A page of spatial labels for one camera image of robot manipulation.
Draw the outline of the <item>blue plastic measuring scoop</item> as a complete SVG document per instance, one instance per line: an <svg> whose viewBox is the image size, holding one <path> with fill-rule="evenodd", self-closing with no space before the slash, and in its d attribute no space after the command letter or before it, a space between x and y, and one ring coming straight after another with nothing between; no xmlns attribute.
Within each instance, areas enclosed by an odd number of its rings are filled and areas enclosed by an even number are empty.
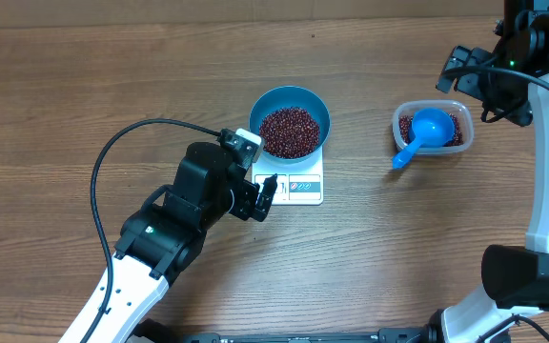
<svg viewBox="0 0 549 343"><path fill-rule="evenodd" d="M394 169L403 169L423 147L440 148L451 141L455 124L447 112L438 109L417 111L413 117L411 143L392 158Z"/></svg>

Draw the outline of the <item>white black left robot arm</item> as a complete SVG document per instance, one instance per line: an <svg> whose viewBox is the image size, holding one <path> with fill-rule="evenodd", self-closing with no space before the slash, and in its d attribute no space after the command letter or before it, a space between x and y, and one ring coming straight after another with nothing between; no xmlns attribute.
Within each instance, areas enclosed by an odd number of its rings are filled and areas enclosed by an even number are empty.
<svg viewBox="0 0 549 343"><path fill-rule="evenodd" d="M105 272L64 342L124 342L175 279L200 255L208 229L224 214L263 221L276 178L260 187L245 175L260 145L234 138L186 150L171 185L154 191L123 224Z"/></svg>

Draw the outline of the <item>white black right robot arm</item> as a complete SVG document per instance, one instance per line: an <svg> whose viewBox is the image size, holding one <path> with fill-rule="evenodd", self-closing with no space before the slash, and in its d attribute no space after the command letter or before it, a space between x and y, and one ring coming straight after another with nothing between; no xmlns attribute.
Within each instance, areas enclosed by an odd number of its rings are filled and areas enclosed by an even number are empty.
<svg viewBox="0 0 549 343"><path fill-rule="evenodd" d="M494 33L492 51L455 47L436 87L480 101L483 122L534 127L532 216L524 245L485 250L480 284L431 317L426 342L507 342L512 325L549 312L549 0L505 0Z"/></svg>

